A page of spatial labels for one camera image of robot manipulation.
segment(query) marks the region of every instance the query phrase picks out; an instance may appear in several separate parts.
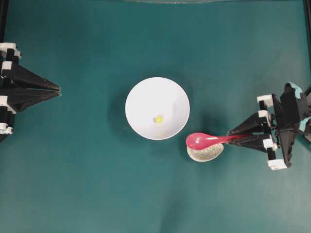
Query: light blue part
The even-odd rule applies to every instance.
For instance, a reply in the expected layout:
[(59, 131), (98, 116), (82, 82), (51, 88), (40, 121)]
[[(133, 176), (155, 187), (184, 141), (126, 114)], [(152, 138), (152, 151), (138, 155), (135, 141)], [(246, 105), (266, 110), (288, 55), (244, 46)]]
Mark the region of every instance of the light blue part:
[(296, 98), (297, 99), (301, 99), (300, 93), (302, 93), (302, 89), (299, 86), (297, 86), (296, 84), (292, 83), (292, 82), (288, 82), (288, 83), (292, 86), (292, 88), (295, 89), (295, 96), (296, 96)]
[(299, 126), (299, 129), (304, 132), (305, 129), (306, 129), (306, 123), (311, 119), (311, 116), (310, 117), (307, 117), (306, 119), (302, 120), (300, 122), (300, 126)]

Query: green tablecloth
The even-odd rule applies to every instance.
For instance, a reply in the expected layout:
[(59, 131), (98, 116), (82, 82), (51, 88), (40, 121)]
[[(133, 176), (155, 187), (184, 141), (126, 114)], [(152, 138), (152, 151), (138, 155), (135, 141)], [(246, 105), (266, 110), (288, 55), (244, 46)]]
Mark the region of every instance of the green tablecloth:
[[(0, 144), (0, 232), (310, 232), (302, 137), (281, 171), (232, 146), (197, 163), (184, 143), (192, 132), (226, 133), (287, 81), (310, 87), (301, 0), (12, 0), (5, 40), (63, 96), (19, 114)], [(186, 127), (163, 141), (141, 138), (124, 114), (130, 89), (153, 76), (190, 99)]]

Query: white bracket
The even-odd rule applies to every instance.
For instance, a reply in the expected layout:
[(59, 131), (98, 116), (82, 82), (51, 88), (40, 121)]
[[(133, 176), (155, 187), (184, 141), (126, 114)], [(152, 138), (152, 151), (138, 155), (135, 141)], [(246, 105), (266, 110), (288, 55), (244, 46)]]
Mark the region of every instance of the white bracket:
[(264, 104), (267, 106), (267, 108), (273, 106), (273, 99), (272, 95), (264, 95), (264, 96), (257, 96), (257, 103), (260, 101), (264, 101)]
[(271, 170), (273, 170), (273, 171), (287, 168), (283, 159), (268, 160), (267, 164), (268, 164), (269, 168), (271, 168)]

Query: white plastic connector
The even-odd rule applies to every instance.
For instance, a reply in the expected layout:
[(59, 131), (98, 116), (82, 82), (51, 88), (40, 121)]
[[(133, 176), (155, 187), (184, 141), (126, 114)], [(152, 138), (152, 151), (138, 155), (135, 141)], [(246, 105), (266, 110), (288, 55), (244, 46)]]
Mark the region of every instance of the white plastic connector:
[(7, 96), (0, 96), (0, 106), (8, 107), (8, 111), (11, 111), (13, 114), (16, 114), (16, 111), (8, 104)]
[(19, 50), (15, 50), (14, 56), (17, 56), (19, 59), (21, 58), (21, 53)]
[(8, 127), (6, 130), (0, 130), (0, 134), (12, 134), (13, 133), (13, 128)]
[(0, 106), (7, 106), (7, 104), (8, 104), (8, 97), (0, 96)]
[(2, 71), (3, 71), (4, 69), (11, 69), (11, 68), (12, 68), (12, 62), (9, 62), (9, 61), (2, 62), (1, 77), (2, 77), (2, 78), (6, 78), (6, 76), (3, 76), (3, 75), (2, 75)]
[(271, 127), (271, 114), (269, 114), (267, 110), (258, 111), (258, 116), (259, 117), (266, 117), (267, 122), (268, 122), (268, 126)]
[(7, 123), (0, 123), (0, 132), (5, 131), (7, 128), (8, 128)]
[(281, 170), (286, 169), (287, 166), (284, 163), (283, 159), (273, 159), (267, 161), (268, 167), (271, 168), (271, 170)]
[(267, 106), (267, 108), (273, 106), (272, 95), (257, 96), (257, 103), (260, 101), (264, 101), (264, 104)]
[(0, 50), (1, 51), (6, 52), (8, 49), (16, 50), (16, 44), (15, 43), (0, 43)]
[(272, 148), (274, 151), (276, 151), (278, 149), (277, 144), (274, 142), (272, 136), (270, 135), (270, 138), (268, 139), (263, 139), (263, 146), (268, 149), (268, 148)]

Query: pink spoon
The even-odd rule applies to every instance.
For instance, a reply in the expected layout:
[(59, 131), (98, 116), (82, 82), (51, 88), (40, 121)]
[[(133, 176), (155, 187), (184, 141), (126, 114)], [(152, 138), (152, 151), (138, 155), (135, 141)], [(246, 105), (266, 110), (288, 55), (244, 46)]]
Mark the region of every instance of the pink spoon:
[(250, 134), (232, 135), (232, 136), (212, 136), (205, 133), (193, 133), (187, 137), (186, 144), (191, 149), (202, 150), (219, 143), (226, 143), (231, 140), (239, 139), (249, 135)]

